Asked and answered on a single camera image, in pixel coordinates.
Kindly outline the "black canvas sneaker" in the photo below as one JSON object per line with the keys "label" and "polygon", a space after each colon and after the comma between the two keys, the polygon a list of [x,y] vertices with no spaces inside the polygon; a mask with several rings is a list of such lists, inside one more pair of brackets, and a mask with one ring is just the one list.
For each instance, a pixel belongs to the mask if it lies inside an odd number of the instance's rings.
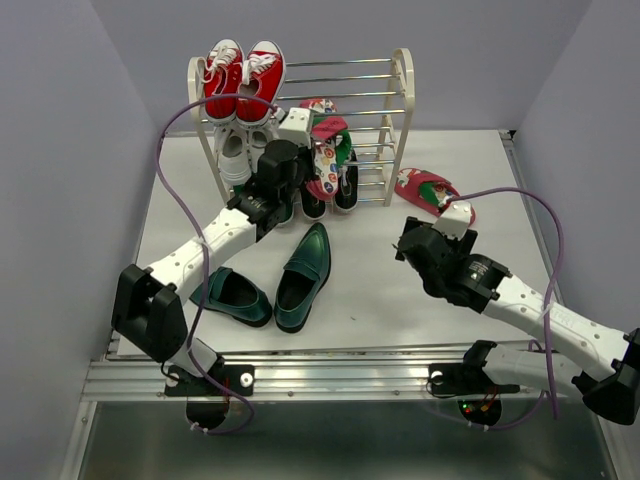
{"label": "black canvas sneaker", "polygon": [[319,200],[305,187],[299,190],[302,212],[310,221],[322,219],[326,214],[327,203]]}
{"label": "black canvas sneaker", "polygon": [[335,209],[341,213],[351,212],[358,203],[359,169],[356,162],[357,155],[352,150],[347,162],[340,170],[338,189],[333,204]]}

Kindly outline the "pink patterned flip-flop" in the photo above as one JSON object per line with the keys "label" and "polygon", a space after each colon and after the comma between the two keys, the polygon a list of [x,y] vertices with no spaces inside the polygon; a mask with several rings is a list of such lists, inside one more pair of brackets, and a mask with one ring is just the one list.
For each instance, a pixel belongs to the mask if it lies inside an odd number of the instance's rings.
{"label": "pink patterned flip-flop", "polygon": [[434,217],[441,215],[441,203],[459,192],[442,176],[418,168],[403,168],[398,172],[394,192],[407,202]]}
{"label": "pink patterned flip-flop", "polygon": [[311,130],[313,174],[303,186],[319,200],[333,202],[341,167],[353,150],[349,127],[328,98],[303,100],[299,106],[313,113]]}

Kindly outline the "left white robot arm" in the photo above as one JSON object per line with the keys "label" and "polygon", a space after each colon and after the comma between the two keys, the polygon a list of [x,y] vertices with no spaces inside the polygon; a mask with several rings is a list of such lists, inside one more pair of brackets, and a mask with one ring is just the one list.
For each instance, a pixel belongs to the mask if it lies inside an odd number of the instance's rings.
{"label": "left white robot arm", "polygon": [[206,227],[166,257],[120,274],[111,325],[158,363],[188,372],[199,393],[215,392],[223,371],[217,353],[195,336],[196,323],[185,320],[184,304],[205,289],[213,271],[258,243],[287,216],[294,191],[312,174],[310,148],[288,140],[267,144],[258,169]]}

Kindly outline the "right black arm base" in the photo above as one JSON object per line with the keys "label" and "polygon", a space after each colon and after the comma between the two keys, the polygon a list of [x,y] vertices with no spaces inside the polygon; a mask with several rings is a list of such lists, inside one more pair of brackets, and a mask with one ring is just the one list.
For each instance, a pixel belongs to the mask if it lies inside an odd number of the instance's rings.
{"label": "right black arm base", "polygon": [[501,396],[517,394],[521,387],[496,383],[480,367],[435,363],[428,367],[426,390],[437,399],[456,399],[464,420],[491,428],[502,416]]}

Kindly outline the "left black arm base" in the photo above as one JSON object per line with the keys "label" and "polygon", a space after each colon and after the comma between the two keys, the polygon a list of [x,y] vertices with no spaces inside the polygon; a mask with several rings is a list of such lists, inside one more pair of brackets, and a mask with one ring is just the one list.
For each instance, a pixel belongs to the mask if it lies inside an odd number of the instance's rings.
{"label": "left black arm base", "polygon": [[214,379],[195,377],[176,366],[160,366],[164,395],[186,400],[185,415],[192,431],[223,435],[244,428],[255,414],[249,397],[254,393],[255,367],[218,361],[209,370]]}

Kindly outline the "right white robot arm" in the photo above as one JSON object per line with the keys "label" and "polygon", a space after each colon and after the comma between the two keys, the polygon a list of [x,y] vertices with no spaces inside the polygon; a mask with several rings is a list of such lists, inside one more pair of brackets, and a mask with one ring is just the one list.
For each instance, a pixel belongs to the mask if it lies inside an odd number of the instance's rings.
{"label": "right white robot arm", "polygon": [[429,296],[502,321],[550,343],[552,352],[478,340],[461,362],[431,366],[432,394],[505,394],[533,387],[577,398],[611,422],[633,424],[639,411],[639,332],[625,333],[546,304],[506,266],[472,253],[476,237],[470,230],[462,239],[448,239],[434,224],[409,217],[396,258],[418,273]]}

